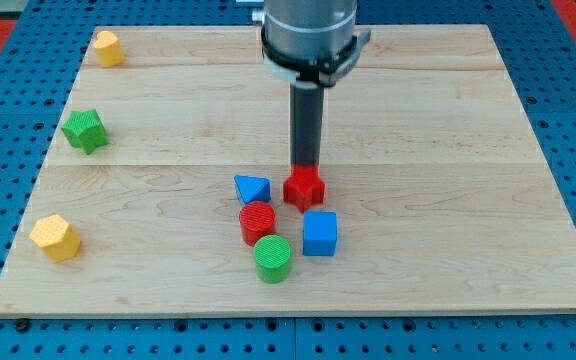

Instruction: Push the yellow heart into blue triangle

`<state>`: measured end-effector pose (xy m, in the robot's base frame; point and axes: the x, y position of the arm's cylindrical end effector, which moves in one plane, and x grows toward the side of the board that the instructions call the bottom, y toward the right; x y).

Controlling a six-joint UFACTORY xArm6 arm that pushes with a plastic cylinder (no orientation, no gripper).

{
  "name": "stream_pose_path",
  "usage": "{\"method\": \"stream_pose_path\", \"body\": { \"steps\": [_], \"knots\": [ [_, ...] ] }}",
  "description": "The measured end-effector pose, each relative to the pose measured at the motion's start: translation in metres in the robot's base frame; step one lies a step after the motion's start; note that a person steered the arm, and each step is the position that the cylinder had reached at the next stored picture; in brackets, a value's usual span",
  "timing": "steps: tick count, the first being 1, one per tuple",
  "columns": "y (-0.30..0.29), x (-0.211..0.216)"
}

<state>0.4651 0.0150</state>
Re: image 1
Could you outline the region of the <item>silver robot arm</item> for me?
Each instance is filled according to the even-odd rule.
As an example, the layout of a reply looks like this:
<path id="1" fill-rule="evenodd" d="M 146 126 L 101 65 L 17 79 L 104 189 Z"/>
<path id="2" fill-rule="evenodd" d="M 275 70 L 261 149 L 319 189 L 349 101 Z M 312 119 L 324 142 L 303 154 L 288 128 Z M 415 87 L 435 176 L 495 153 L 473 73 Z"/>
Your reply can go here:
<path id="1" fill-rule="evenodd" d="M 264 64 L 301 89 L 331 88 L 356 66 L 372 32 L 355 29 L 356 0 L 265 0 Z"/>

